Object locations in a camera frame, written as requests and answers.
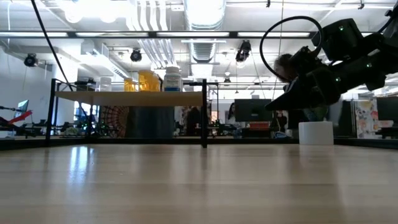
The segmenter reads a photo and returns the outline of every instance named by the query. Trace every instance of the shelf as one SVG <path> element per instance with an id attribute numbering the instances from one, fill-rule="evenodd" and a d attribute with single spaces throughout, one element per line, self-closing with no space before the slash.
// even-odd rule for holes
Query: shelf
<path id="1" fill-rule="evenodd" d="M 202 92 L 56 91 L 55 96 L 98 106 L 201 106 Z"/>

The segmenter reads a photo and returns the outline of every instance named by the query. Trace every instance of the computer monitor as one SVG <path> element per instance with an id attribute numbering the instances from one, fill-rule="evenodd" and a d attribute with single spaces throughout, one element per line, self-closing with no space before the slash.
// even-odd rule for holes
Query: computer monitor
<path id="1" fill-rule="evenodd" d="M 237 122 L 248 121 L 272 121 L 272 111 L 267 111 L 265 106 L 271 100 L 248 99 L 235 100 L 235 120 Z"/>
<path id="2" fill-rule="evenodd" d="M 23 113 L 25 113 L 27 111 L 27 105 L 29 104 L 29 100 L 25 100 L 22 101 L 20 103 L 18 103 L 18 108 L 20 111 L 16 111 L 14 114 L 14 118 L 19 117 L 20 115 L 22 115 Z"/>
<path id="3" fill-rule="evenodd" d="M 394 126 L 398 126 L 398 97 L 377 98 L 377 111 L 380 121 L 394 121 Z"/>

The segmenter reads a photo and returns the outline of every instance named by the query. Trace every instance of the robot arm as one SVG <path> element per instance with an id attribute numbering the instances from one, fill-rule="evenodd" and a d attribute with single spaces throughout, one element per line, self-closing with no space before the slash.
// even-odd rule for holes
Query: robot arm
<path id="1" fill-rule="evenodd" d="M 398 3 L 388 13 L 390 19 L 383 27 L 386 28 L 383 35 L 377 32 L 363 37 L 353 19 L 324 27 L 323 35 L 318 33 L 312 42 L 322 46 L 330 61 L 343 62 L 327 66 L 314 58 L 308 47 L 301 48 L 290 59 L 298 77 L 266 109 L 331 105 L 341 94 L 357 86 L 365 84 L 368 90 L 383 87 L 386 75 L 398 72 Z"/>

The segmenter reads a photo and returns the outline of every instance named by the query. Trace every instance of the white cylinder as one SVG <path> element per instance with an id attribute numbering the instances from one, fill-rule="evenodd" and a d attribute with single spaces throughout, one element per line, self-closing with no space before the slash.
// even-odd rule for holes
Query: white cylinder
<path id="1" fill-rule="evenodd" d="M 110 77 L 100 78 L 99 91 L 112 91 L 112 79 Z"/>
<path id="2" fill-rule="evenodd" d="M 177 67 L 167 67 L 164 76 L 164 91 L 181 91 L 182 79 L 180 69 Z"/>
<path id="3" fill-rule="evenodd" d="M 301 122 L 298 136 L 303 145 L 333 145 L 333 123 L 329 121 Z"/>

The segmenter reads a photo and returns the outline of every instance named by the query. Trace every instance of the white bottle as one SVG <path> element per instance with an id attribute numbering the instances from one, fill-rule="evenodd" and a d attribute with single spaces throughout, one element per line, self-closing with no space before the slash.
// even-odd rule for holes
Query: white bottle
<path id="1" fill-rule="evenodd" d="M 164 91 L 181 91 L 182 79 L 180 69 L 177 67 L 167 67 L 163 81 Z"/>

